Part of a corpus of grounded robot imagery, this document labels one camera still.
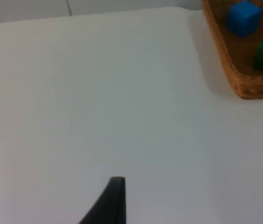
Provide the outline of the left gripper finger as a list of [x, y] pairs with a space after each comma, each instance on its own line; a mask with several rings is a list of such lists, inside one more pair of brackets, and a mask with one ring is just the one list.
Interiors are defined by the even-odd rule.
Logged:
[[80, 221], [81, 224], [126, 224], [124, 177], [111, 177], [102, 194]]

